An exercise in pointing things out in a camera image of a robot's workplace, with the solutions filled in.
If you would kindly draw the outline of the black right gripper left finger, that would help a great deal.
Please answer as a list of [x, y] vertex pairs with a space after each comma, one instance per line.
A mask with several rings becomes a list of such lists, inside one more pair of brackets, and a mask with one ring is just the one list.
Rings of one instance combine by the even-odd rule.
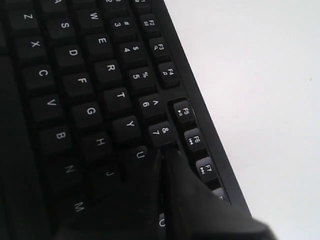
[[54, 239], [157, 239], [162, 160], [161, 150], [149, 152], [124, 185], [96, 206], [65, 220]]

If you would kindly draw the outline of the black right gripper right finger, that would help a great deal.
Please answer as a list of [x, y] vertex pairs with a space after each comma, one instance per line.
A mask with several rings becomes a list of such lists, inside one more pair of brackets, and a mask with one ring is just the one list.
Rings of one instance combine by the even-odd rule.
[[270, 227], [219, 199], [181, 152], [162, 151], [166, 236], [169, 240], [273, 240]]

